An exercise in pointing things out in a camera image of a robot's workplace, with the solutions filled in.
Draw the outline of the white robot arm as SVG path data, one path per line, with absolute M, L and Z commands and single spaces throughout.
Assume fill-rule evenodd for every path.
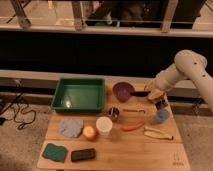
M 192 51 L 181 50 L 174 57 L 174 63 L 160 71 L 145 85 L 148 99 L 154 101 L 170 91 L 178 82 L 190 79 L 201 97 L 213 112 L 213 77 L 206 71 L 207 59 Z

